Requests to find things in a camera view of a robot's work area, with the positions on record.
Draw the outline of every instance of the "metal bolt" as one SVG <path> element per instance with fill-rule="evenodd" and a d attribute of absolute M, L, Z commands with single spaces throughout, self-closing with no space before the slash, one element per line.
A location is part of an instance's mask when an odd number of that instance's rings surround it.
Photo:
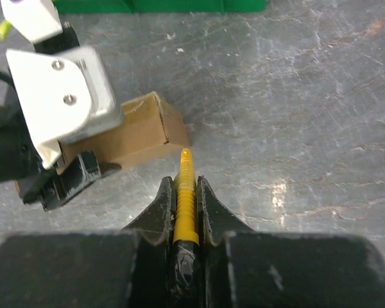
<path fill-rule="evenodd" d="M 51 67 L 56 71 L 61 71 L 64 68 L 64 63 L 60 60 L 55 60 L 51 63 Z"/>
<path fill-rule="evenodd" d="M 74 95 L 67 94 L 63 97 L 63 102 L 66 105 L 73 106 L 76 103 L 77 99 Z"/>

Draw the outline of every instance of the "yellow ribbed tip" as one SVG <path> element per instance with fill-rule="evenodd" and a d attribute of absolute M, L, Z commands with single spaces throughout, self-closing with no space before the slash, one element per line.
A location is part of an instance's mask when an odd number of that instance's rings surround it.
<path fill-rule="evenodd" d="M 6 39 L 7 34 L 9 34 L 12 29 L 12 24 L 8 22 L 6 19 L 0 23 L 0 40 L 3 41 Z"/>
<path fill-rule="evenodd" d="M 175 217 L 174 243 L 178 240 L 199 244 L 196 220 L 196 182 L 193 156 L 190 150 L 181 152 L 180 172 L 175 177 L 177 208 Z"/>

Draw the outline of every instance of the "open brown box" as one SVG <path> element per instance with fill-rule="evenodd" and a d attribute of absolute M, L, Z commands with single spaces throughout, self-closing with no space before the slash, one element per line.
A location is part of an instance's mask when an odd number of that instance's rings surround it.
<path fill-rule="evenodd" d="M 61 145 L 67 166 L 85 150 L 93 150 L 99 162 L 127 168 L 190 145 L 181 113 L 158 93 L 127 101 L 122 108 L 124 122 L 120 126 L 73 144 Z"/>

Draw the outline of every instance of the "scratched gray surface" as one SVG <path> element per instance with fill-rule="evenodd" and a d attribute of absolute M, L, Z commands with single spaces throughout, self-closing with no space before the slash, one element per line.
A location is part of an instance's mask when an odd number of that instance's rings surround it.
<path fill-rule="evenodd" d="M 385 256 L 385 0 L 64 19 L 97 47 L 120 101 L 156 90 L 183 113 L 197 173 L 252 227 L 361 234 Z M 9 46 L 30 48 L 11 34 L 0 67 Z M 0 235 L 121 228 L 176 174 L 178 155 L 106 178 L 50 213 L 1 184 Z"/>

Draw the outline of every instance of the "green container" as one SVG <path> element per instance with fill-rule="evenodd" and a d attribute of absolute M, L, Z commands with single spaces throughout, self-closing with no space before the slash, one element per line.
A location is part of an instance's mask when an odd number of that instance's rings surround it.
<path fill-rule="evenodd" d="M 55 0 L 59 13 L 258 12 L 267 0 Z"/>

